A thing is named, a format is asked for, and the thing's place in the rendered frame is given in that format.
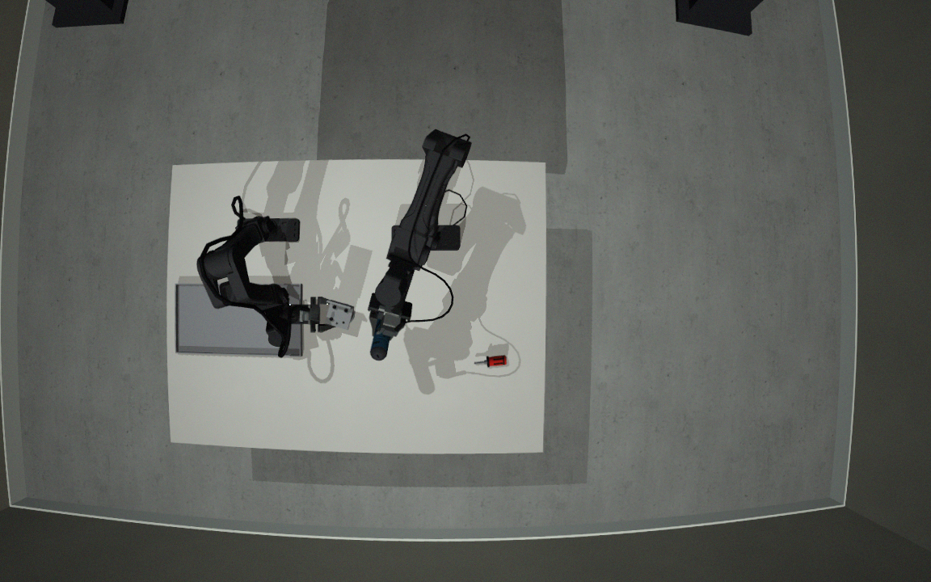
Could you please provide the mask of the dark blue electric screwdriver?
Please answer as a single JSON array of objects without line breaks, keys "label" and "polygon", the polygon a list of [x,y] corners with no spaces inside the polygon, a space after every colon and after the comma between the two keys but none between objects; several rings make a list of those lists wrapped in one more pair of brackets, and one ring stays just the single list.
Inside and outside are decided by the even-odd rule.
[{"label": "dark blue electric screwdriver", "polygon": [[388,347],[390,343],[390,336],[383,335],[380,332],[381,320],[377,320],[376,334],[373,336],[372,350],[370,350],[370,355],[372,355],[373,360],[383,361],[385,355],[387,355]]}]

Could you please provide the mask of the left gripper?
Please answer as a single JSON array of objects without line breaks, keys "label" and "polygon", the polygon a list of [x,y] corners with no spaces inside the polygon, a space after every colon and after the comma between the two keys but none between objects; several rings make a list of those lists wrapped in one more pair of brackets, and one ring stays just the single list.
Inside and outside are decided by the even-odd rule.
[{"label": "left gripper", "polygon": [[369,308],[367,310],[370,312],[369,320],[372,323],[373,336],[376,334],[377,320],[383,319],[383,325],[386,327],[398,327],[400,321],[405,322],[410,321],[411,319],[411,303],[405,302],[409,290],[404,292],[402,295],[402,300],[395,306],[384,306],[383,303],[378,302],[376,294],[372,293],[372,299],[370,299]]}]

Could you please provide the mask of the grey angle bracket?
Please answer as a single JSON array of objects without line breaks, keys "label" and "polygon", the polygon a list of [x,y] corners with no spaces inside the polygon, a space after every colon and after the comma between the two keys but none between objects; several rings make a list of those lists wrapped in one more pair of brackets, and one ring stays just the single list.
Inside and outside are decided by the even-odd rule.
[{"label": "grey angle bracket", "polygon": [[[350,305],[347,305],[347,303],[341,303],[341,302],[336,302],[336,301],[326,301],[326,302],[330,303],[330,306],[329,306],[328,312],[326,313],[325,323],[331,325],[332,327],[348,329],[350,327],[350,322],[352,319],[352,310],[354,310],[354,306],[350,306]],[[333,309],[333,306],[335,305],[337,305],[336,309]],[[348,312],[344,313],[344,310],[346,310],[347,308],[348,308]],[[330,321],[330,318],[333,318],[333,320]],[[336,322],[339,322],[339,324],[336,324]]]}]

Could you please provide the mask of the red and black screwdriver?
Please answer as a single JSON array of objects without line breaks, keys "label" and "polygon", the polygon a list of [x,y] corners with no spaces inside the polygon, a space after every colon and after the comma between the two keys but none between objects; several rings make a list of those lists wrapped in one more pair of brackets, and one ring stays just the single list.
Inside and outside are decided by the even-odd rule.
[{"label": "red and black screwdriver", "polygon": [[475,362],[475,364],[481,364],[482,362],[485,362],[485,364],[487,364],[487,367],[496,367],[496,365],[507,364],[506,355],[496,355],[492,357],[487,356],[486,361]]}]

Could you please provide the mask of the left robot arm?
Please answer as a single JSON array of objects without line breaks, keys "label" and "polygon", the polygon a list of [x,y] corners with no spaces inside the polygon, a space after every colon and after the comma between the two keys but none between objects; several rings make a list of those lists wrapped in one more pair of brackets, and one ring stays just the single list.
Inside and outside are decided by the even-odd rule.
[{"label": "left robot arm", "polygon": [[[470,144],[472,144],[460,137],[452,142],[454,138],[455,136],[437,129],[432,130],[425,137],[423,150],[426,155],[423,174],[409,211],[404,215],[399,226],[391,228],[390,248],[385,256],[387,260],[390,260],[389,270],[385,272],[383,280],[376,287],[376,298],[384,306],[397,305],[402,300],[404,292],[409,290],[415,270],[421,269],[417,268],[411,260],[422,267],[428,261],[430,250],[461,248],[461,227],[437,225],[444,191],[456,168],[461,168],[461,164],[463,168],[463,163],[466,162],[470,152]],[[449,145],[450,142],[452,143]],[[448,148],[444,149],[446,146]],[[411,230],[413,230],[412,235]],[[410,235],[411,260],[409,258]],[[456,242],[458,242],[457,246]],[[448,246],[442,246],[442,243],[447,243]]]}]

